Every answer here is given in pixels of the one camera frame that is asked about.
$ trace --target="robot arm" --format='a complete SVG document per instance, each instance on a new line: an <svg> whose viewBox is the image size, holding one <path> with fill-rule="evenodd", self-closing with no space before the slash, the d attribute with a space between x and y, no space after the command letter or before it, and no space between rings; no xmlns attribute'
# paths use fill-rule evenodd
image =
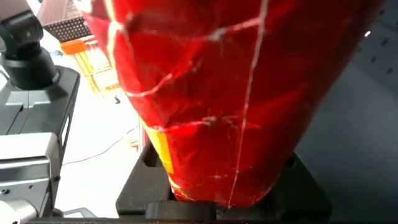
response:
<svg viewBox="0 0 398 224"><path fill-rule="evenodd" d="M25 0L3 0L0 91L0 223L52 216L79 74L53 64Z"/></svg>

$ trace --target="yellow label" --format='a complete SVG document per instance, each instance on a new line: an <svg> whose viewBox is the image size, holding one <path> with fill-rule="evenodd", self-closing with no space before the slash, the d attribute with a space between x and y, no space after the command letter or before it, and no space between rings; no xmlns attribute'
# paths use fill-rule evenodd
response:
<svg viewBox="0 0 398 224"><path fill-rule="evenodd" d="M174 174L172 158L170 157L169 144L167 143L166 134L159 130L148 127L142 119L141 122L152 145L155 147L160 159L162 160L164 168L168 173Z"/></svg>

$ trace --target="gray wall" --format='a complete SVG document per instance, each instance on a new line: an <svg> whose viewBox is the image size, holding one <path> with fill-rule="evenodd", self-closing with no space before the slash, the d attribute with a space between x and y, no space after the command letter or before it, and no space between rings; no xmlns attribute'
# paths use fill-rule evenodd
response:
<svg viewBox="0 0 398 224"><path fill-rule="evenodd" d="M332 220L398 220L398 1L381 14L296 148Z"/></svg>

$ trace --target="red plastic bag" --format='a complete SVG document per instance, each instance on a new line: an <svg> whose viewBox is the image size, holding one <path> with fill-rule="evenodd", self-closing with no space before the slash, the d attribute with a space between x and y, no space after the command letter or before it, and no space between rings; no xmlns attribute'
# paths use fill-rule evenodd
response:
<svg viewBox="0 0 398 224"><path fill-rule="evenodd" d="M76 1L180 200L257 202L382 1Z"/></svg>

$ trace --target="black holder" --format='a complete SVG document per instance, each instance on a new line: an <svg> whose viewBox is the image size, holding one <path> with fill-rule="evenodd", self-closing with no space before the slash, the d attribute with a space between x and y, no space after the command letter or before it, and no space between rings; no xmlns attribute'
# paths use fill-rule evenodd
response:
<svg viewBox="0 0 398 224"><path fill-rule="evenodd" d="M331 202L295 154L265 199L252 207L228 210L216 209L213 203L178 202L170 190L166 171L148 142L119 195L116 209L121 218L327 221Z"/></svg>

